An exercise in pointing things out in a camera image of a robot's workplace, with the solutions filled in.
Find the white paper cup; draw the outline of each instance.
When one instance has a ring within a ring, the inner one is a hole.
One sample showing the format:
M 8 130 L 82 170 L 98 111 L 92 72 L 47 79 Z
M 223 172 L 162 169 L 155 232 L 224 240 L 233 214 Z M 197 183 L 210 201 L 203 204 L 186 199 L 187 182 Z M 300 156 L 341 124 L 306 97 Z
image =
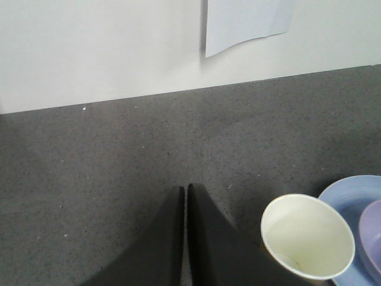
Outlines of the white paper cup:
M 273 200 L 261 220 L 267 251 L 284 268 L 312 281 L 332 279 L 352 263 L 355 241 L 343 217 L 303 194 Z

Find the white wall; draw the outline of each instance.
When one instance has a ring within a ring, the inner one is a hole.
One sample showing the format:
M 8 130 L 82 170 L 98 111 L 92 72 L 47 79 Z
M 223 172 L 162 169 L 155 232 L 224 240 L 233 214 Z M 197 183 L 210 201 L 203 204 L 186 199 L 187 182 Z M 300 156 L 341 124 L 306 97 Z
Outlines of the white wall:
M 290 31 L 205 59 L 200 3 L 0 0 L 0 112 L 381 63 L 381 1 L 299 0 Z

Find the paper sheet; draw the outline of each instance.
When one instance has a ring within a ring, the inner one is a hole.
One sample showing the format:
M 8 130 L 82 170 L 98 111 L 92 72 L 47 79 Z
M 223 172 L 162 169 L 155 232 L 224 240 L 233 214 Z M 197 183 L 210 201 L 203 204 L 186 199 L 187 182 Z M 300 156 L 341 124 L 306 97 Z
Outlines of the paper sheet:
M 206 56 L 288 31 L 295 0 L 208 0 Z

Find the lavender bowl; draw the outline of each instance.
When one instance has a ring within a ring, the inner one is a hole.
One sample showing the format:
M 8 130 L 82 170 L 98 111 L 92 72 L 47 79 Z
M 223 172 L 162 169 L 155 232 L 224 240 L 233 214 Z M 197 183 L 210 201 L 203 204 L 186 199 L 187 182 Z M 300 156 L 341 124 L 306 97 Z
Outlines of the lavender bowl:
M 369 274 L 381 285 L 381 200 L 369 204 L 359 222 L 359 254 Z

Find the cup rim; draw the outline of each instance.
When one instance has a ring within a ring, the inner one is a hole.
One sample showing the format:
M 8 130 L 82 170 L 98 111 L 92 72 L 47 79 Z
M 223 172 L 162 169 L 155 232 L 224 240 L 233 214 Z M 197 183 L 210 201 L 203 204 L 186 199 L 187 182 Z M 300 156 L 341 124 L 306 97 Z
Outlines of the cup rim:
M 325 207 L 326 209 L 328 209 L 331 213 L 333 213 L 334 215 L 336 215 L 339 220 L 341 220 L 343 222 L 343 226 L 344 228 L 346 229 L 346 231 L 350 234 L 350 240 L 351 240 L 351 244 L 352 244 L 352 251 L 351 251 L 351 258 L 348 260 L 347 264 L 345 265 L 345 267 L 343 267 L 342 270 L 340 270 L 339 272 L 337 273 L 334 273 L 334 274 L 331 274 L 331 275 L 326 275 L 326 276 L 317 276 L 317 275 L 312 275 L 312 274 L 308 274 L 308 273 L 305 273 L 305 272 L 302 272 L 302 271 L 299 271 L 289 265 L 287 265 L 285 262 L 283 262 L 281 259 L 278 258 L 277 254 L 271 249 L 271 247 L 269 246 L 269 243 L 267 241 L 267 239 L 264 237 L 264 230 L 263 230 L 263 219 L 264 219 L 264 216 L 266 215 L 266 213 L 268 212 L 269 208 L 274 204 L 276 203 L 277 201 L 279 200 L 282 200 L 284 199 L 285 197 L 304 197 L 308 200 L 311 200 L 311 201 L 315 201 L 316 203 L 320 204 L 321 206 Z M 354 240 L 354 236 L 353 236 L 353 232 L 351 231 L 351 228 L 349 227 L 349 225 L 347 224 L 347 222 L 345 221 L 345 219 L 341 216 L 341 214 L 335 210 L 333 207 L 331 207 L 330 205 L 328 205 L 327 203 L 325 203 L 324 201 L 321 201 L 319 200 L 318 198 L 315 198 L 311 195 L 307 195 L 307 194 L 285 194 L 285 195 L 281 195 L 279 197 L 276 197 L 274 200 L 272 200 L 271 202 L 269 202 L 269 204 L 267 205 L 267 207 L 265 208 L 265 210 L 263 211 L 262 213 L 262 218 L 261 218 L 261 236 L 262 236 L 262 241 L 267 249 L 267 251 L 271 254 L 271 256 L 276 260 L 276 262 L 278 262 L 279 264 L 281 264 L 284 268 L 286 268 L 287 270 L 291 271 L 292 273 L 300 276 L 300 277 L 303 277 L 303 278 L 306 278 L 306 279 L 311 279 L 311 280 L 328 280 L 328 279 L 332 279 L 334 277 L 337 277 L 339 276 L 340 274 L 343 274 L 348 268 L 349 266 L 351 265 L 351 263 L 353 262 L 353 259 L 354 259 L 354 256 L 355 256 L 355 240 Z
M 381 204 L 381 199 L 376 200 L 376 201 L 370 203 L 370 204 L 364 209 L 364 211 L 362 212 L 362 214 L 361 214 L 361 216 L 360 216 L 360 221 L 359 221 L 359 223 L 358 223 L 358 230 L 359 230 L 358 232 L 359 232 L 359 237 L 360 237 L 360 243 L 361 243 L 361 245 L 363 246 L 363 250 L 364 250 L 364 252 L 365 252 L 367 258 L 369 259 L 369 261 L 371 262 L 372 266 L 374 267 L 374 270 L 376 270 L 377 273 L 378 273 L 379 275 L 381 275 L 381 269 L 378 268 L 377 263 L 373 260 L 372 256 L 370 255 L 370 253 L 369 253 L 369 251 L 368 251 L 368 248 L 365 247 L 365 245 L 364 245 L 364 243 L 363 243 L 363 241 L 364 241 L 364 237 L 363 237 L 363 230 L 362 230 L 362 229 L 363 229 L 363 226 L 364 226 L 364 225 L 363 225 L 363 222 L 364 222 L 366 213 L 369 212 L 369 210 L 370 210 L 374 205 L 377 205 L 377 204 Z

